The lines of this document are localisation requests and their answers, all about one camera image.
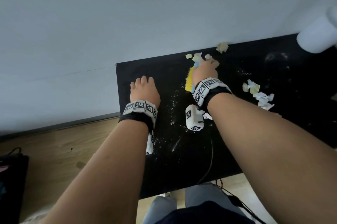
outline jeans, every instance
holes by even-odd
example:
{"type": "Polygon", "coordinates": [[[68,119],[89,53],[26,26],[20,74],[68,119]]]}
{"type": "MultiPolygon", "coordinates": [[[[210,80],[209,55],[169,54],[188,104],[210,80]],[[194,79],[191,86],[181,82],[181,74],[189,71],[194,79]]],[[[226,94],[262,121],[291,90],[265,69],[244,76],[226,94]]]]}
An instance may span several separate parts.
{"type": "MultiPolygon", "coordinates": [[[[232,205],[227,195],[214,184],[207,183],[185,188],[186,207],[197,206],[206,201],[213,201],[225,209],[245,216],[240,208],[232,205]]],[[[174,198],[158,196],[152,201],[143,224],[154,224],[176,209],[177,201],[174,198]]]]}

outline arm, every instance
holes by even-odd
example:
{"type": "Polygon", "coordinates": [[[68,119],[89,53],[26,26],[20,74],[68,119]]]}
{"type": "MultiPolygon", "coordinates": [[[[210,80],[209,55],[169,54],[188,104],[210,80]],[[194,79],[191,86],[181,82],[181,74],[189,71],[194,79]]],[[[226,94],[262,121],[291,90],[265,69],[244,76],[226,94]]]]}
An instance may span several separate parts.
{"type": "MultiPolygon", "coordinates": [[[[147,82],[143,76],[132,82],[130,99],[148,100],[159,107],[153,78],[147,82]]],[[[135,223],[147,137],[145,123],[121,121],[42,223],[135,223]]]]}
{"type": "MultiPolygon", "coordinates": [[[[195,81],[217,77],[205,63],[195,81]]],[[[337,218],[337,154],[295,124],[232,94],[208,111],[255,193],[278,223],[332,223],[337,218]]]]}

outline white cylindrical object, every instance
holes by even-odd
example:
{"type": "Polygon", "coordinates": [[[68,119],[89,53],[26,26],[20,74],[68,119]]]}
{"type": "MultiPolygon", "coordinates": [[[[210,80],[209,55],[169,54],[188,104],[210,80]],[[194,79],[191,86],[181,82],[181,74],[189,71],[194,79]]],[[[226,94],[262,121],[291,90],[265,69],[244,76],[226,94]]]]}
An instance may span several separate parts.
{"type": "Polygon", "coordinates": [[[337,6],[326,13],[297,35],[297,43],[305,51],[321,53],[337,43],[337,6]]]}

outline black wrist strap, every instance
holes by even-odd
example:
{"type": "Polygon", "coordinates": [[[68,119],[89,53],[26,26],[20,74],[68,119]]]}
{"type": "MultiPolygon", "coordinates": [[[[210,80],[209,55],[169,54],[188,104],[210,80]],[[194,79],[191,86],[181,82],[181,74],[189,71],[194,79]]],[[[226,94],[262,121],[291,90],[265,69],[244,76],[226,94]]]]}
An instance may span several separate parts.
{"type": "Polygon", "coordinates": [[[217,94],[219,94],[219,93],[229,93],[229,94],[232,94],[226,87],[218,86],[218,87],[216,87],[216,88],[214,88],[214,89],[211,89],[211,90],[208,92],[208,94],[207,94],[207,95],[205,96],[205,98],[204,98],[204,102],[203,102],[202,106],[199,107],[199,108],[202,109],[203,111],[206,111],[207,113],[209,113],[209,112],[208,112],[208,109],[207,109],[208,103],[210,102],[210,100],[211,100],[215,95],[217,95],[217,94]]]}
{"type": "Polygon", "coordinates": [[[151,133],[153,130],[152,119],[143,112],[131,112],[129,114],[122,115],[118,123],[122,120],[127,120],[127,119],[144,122],[149,128],[149,133],[151,133]]]}

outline hand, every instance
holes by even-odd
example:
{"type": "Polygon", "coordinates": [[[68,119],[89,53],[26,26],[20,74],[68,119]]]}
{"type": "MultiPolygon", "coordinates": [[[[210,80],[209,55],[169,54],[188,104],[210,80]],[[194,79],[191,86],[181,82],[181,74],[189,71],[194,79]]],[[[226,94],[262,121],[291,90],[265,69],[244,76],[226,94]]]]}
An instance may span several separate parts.
{"type": "Polygon", "coordinates": [[[194,68],[192,73],[192,83],[194,86],[205,78],[218,78],[218,72],[215,70],[219,66],[214,59],[202,60],[200,66],[194,68]]]}
{"type": "Polygon", "coordinates": [[[149,82],[147,78],[143,76],[142,78],[137,78],[136,82],[131,82],[131,93],[130,101],[134,100],[144,100],[156,105],[158,109],[160,105],[160,96],[158,94],[156,85],[154,85],[153,77],[149,77],[149,82]]]}

